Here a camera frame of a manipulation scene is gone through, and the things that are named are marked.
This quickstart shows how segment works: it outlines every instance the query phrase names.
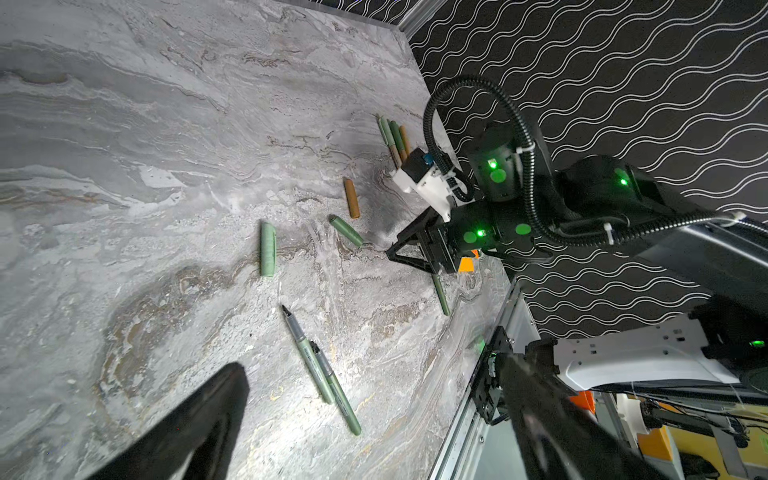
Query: yellow surface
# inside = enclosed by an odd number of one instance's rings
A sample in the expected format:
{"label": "yellow surface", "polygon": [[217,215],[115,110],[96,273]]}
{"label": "yellow surface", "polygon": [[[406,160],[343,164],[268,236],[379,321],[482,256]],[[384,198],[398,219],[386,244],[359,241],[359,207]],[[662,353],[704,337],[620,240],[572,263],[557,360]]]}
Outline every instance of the yellow surface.
{"label": "yellow surface", "polygon": [[670,430],[666,425],[660,429],[651,429],[648,435],[637,434],[637,446],[647,457],[672,461],[672,442],[670,442]]}
{"label": "yellow surface", "polygon": [[458,272],[474,272],[475,262],[469,257],[462,257],[462,262],[458,265]]}
{"label": "yellow surface", "polygon": [[[747,408],[753,412],[768,413],[768,409],[763,407],[747,406]],[[720,455],[717,442],[715,442],[713,437],[672,428],[670,428],[670,433],[680,452],[693,453],[704,457],[720,472],[720,480],[743,480],[727,474],[725,464],[723,464],[723,457]],[[742,461],[768,467],[768,452],[763,449],[763,439],[768,442],[768,434],[760,429],[751,428],[749,429],[749,437],[750,444],[745,449],[739,449]]]}

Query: green circular sticker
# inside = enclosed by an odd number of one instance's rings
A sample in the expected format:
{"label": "green circular sticker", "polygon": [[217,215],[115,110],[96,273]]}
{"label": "green circular sticker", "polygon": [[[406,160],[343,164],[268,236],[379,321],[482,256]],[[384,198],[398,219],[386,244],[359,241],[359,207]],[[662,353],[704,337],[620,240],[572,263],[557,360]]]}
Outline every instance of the green circular sticker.
{"label": "green circular sticker", "polygon": [[494,170],[491,172],[491,180],[493,180],[495,184],[500,184],[504,180],[507,180],[507,172],[503,168]]}
{"label": "green circular sticker", "polygon": [[531,226],[527,223],[520,223],[515,227],[515,233],[517,235],[528,235],[531,232]]}

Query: marble table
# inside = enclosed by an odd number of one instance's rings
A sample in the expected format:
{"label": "marble table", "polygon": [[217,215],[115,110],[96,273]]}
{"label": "marble table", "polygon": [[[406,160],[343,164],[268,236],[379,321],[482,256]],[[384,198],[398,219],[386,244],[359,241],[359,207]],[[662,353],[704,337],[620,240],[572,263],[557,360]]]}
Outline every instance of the marble table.
{"label": "marble table", "polygon": [[425,208],[389,178],[374,117],[423,144],[401,33],[270,0],[3,2],[0,72],[0,478],[85,477],[228,362],[250,383],[229,478],[429,473],[508,281],[489,258],[445,276],[447,317],[383,253]]}

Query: wall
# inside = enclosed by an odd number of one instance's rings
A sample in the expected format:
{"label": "wall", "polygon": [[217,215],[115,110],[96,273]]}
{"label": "wall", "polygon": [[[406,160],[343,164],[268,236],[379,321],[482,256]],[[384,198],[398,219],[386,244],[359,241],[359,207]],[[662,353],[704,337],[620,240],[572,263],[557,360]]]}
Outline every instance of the wall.
{"label": "wall", "polygon": [[[765,2],[451,0],[410,44],[430,90],[457,74],[500,82],[541,124],[556,168],[610,154],[704,208],[768,219]],[[497,110],[469,89],[438,109],[460,158]],[[508,251],[533,253],[530,242]],[[531,284],[531,311],[550,336],[658,323],[709,296],[600,250],[506,267]]]}
{"label": "wall", "polygon": [[397,25],[418,0],[311,0],[344,12]]}

